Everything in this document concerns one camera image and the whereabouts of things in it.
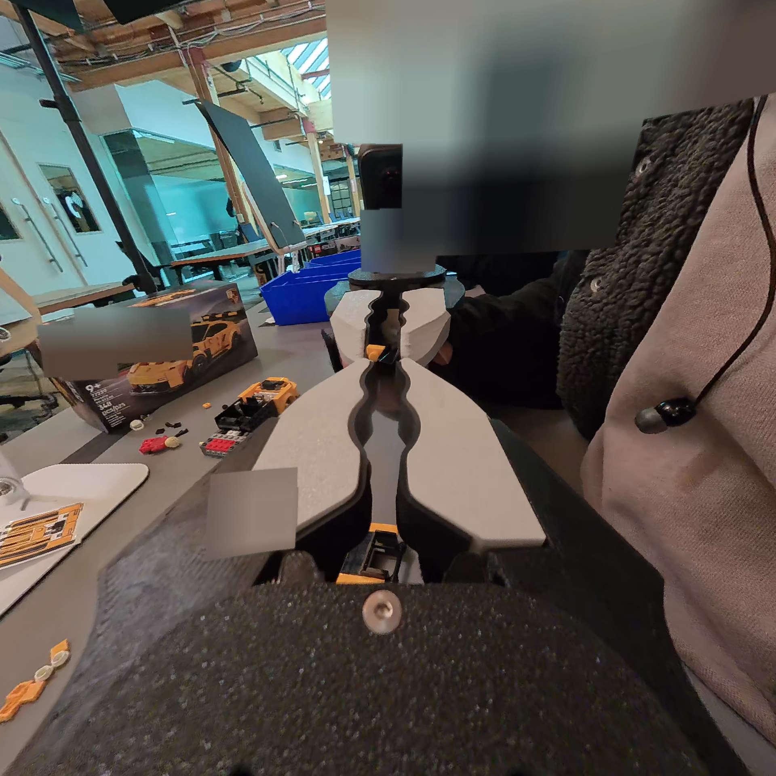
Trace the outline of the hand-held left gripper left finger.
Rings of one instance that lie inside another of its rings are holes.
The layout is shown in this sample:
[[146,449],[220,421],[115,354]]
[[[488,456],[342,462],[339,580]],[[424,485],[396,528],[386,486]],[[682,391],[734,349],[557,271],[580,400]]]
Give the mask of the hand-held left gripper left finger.
[[303,394],[277,420],[253,466],[274,477],[296,471],[292,548],[311,555],[325,577],[339,575],[371,525],[371,367],[359,358]]

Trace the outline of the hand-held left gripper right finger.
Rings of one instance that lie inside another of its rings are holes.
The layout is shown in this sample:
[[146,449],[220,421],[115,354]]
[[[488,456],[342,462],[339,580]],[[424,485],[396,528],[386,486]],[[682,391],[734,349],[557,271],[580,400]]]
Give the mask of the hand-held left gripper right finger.
[[401,538],[425,579],[465,553],[541,547],[543,530],[486,412],[426,367],[403,358],[396,494]]

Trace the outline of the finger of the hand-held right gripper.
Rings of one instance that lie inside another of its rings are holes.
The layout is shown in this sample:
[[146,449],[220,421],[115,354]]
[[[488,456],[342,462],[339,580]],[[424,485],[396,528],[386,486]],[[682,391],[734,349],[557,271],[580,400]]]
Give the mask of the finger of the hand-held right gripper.
[[373,314],[374,303],[382,296],[379,290],[352,290],[346,292],[336,305],[331,316],[331,326],[342,367],[367,359],[366,345],[377,344],[370,341],[369,319]]
[[402,293],[396,363],[408,359],[428,365],[448,339],[450,320],[442,287]]

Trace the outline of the orange black lego subassembly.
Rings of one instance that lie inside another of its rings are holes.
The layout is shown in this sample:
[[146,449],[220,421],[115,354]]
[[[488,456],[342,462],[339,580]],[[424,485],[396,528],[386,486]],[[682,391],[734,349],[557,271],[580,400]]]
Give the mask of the orange black lego subassembly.
[[406,550],[396,525],[374,522],[366,537],[344,558],[336,584],[398,583]]

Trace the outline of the lego car chassis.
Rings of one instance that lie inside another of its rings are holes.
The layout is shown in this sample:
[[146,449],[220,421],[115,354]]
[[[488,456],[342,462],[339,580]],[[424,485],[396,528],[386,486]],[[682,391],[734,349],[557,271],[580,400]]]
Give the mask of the lego car chassis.
[[298,397],[296,383],[284,377],[253,383],[237,400],[223,405],[215,417],[216,432],[199,443],[200,451],[210,458],[224,458],[261,425],[282,414]]

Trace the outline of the lego set box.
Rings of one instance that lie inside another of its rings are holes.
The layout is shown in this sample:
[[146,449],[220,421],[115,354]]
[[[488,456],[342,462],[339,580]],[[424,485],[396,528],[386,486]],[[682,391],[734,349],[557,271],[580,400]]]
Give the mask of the lego set box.
[[81,419],[127,428],[257,356],[234,283],[203,281],[43,324],[31,346]]

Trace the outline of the scattered small lego pieces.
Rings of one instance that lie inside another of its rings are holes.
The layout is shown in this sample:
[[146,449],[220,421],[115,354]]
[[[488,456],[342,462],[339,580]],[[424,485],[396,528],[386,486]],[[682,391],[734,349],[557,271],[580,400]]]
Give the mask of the scattered small lego pieces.
[[43,693],[47,683],[71,658],[71,643],[62,640],[51,648],[49,659],[40,667],[32,679],[17,684],[5,697],[1,707],[1,723],[12,720],[25,704],[34,703]]

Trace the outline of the blue plastic bin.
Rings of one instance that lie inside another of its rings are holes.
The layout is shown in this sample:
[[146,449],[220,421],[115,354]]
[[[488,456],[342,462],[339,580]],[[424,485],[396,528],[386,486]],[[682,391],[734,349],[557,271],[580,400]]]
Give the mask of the blue plastic bin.
[[267,282],[261,295],[277,325],[325,322],[325,294],[360,266],[359,249],[316,257],[298,272],[287,271]]

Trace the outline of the black leaning panel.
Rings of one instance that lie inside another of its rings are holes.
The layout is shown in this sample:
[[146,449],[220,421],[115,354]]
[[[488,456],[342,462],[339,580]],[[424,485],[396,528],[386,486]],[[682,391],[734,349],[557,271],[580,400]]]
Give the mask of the black leaning panel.
[[279,213],[279,200],[270,203],[270,195],[280,193],[276,173],[261,149],[249,122],[213,103],[197,101],[196,105],[209,128],[217,134],[218,139],[229,152],[237,165],[244,181],[254,196],[262,212],[276,219]]

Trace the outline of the grey office desk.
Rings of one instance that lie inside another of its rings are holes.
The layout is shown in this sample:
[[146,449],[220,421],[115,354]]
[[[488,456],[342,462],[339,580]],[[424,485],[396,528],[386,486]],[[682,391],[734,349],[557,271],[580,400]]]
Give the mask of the grey office desk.
[[277,256],[266,240],[249,241],[238,246],[226,247],[202,255],[179,258],[174,260],[169,267],[175,274],[177,284],[180,286],[188,282],[183,276],[185,268],[204,268],[205,272],[211,272],[213,278],[221,282],[224,280],[221,272],[222,268],[229,265],[232,261],[243,259],[248,261],[248,265],[252,268],[269,261],[271,268],[274,267],[269,273],[269,278],[276,276],[272,272],[277,272]]

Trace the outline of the black earbud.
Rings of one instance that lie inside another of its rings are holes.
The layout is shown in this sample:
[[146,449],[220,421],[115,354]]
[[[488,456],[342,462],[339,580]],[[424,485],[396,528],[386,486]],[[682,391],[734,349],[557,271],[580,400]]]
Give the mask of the black earbud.
[[727,358],[727,360],[718,368],[711,379],[703,386],[697,396],[679,396],[668,399],[656,404],[653,407],[647,407],[635,415],[634,422],[636,428],[643,434],[659,434],[670,428],[678,428],[690,422],[697,414],[698,407],[712,392],[719,381],[726,376],[732,369],[732,366],[745,354],[747,349],[753,344],[757,335],[759,335],[768,322],[771,311],[774,308],[775,298],[775,237],[774,227],[765,206],[760,183],[757,177],[755,164],[755,147],[757,132],[761,125],[761,118],[764,109],[768,103],[768,95],[762,95],[758,98],[754,107],[753,117],[746,140],[746,175],[750,188],[751,198],[759,219],[763,236],[769,257],[769,276],[768,291],[765,297],[762,312],[755,325],[748,333],[746,338],[736,348],[736,350]]

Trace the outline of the black fleece jacket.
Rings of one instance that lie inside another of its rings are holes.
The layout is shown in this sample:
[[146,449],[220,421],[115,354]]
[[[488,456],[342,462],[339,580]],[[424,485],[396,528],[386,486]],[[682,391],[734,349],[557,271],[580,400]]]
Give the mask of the black fleece jacket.
[[753,113],[750,98],[644,121],[616,242],[587,256],[560,325],[557,394],[586,441],[674,286]]

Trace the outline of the beige sweatshirt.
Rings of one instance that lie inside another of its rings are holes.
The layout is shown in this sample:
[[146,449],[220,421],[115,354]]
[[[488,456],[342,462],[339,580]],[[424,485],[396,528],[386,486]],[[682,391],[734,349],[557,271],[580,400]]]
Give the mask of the beige sweatshirt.
[[582,466],[587,501],[664,578],[666,622],[699,679],[774,743],[775,323],[679,428],[635,415],[695,396],[763,312],[771,258],[746,150],[626,365]]

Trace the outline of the sticker sheet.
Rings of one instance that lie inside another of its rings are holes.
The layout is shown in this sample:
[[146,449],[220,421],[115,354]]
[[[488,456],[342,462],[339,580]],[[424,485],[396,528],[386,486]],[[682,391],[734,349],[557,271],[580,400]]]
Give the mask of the sticker sheet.
[[44,557],[76,542],[83,502],[11,521],[1,532],[1,568]]

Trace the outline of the black slanted pole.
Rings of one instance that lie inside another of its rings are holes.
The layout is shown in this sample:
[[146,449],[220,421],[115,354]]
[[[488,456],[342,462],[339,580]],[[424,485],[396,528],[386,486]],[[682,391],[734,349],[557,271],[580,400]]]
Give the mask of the black slanted pole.
[[61,79],[55,61],[44,43],[44,39],[34,22],[31,11],[27,7],[20,5],[18,2],[13,3],[12,6],[18,21],[23,27],[26,37],[32,46],[36,59],[44,71],[46,80],[51,87],[57,109],[82,155],[83,161],[89,170],[95,187],[98,189],[102,202],[116,228],[116,232],[122,242],[122,247],[133,265],[141,291],[150,296],[157,291],[154,278],[150,275],[148,268],[146,267],[144,257],[141,255],[141,252],[133,239],[131,229],[122,214],[118,202],[113,196],[110,184],[105,178],[102,167],[95,157],[92,144],[89,142],[86,135],[80,115],[72,101],[70,93]]

